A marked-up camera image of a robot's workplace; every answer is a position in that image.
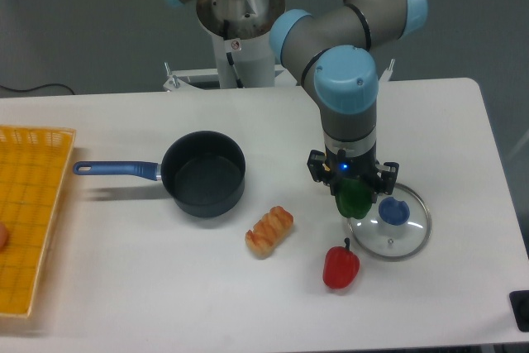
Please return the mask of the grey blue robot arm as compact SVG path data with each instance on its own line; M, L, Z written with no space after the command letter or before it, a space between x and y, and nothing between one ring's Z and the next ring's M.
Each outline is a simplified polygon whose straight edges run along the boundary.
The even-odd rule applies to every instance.
M376 158L379 79L370 54L426 22L427 0L341 0L321 17L287 10L284 0L194 2L212 39L222 88L266 87L281 64L318 106L325 150L307 162L338 202L390 195L398 165Z

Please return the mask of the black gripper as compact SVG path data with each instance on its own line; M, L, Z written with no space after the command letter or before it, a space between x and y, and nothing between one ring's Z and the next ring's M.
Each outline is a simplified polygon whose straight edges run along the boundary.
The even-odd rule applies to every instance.
M391 196L398 179L400 164L376 160L376 140L363 138L359 141L338 141L325 138L326 154L311 150L307 167L312 180L329 188L335 196L341 179L370 179L372 203L377 203L380 195Z

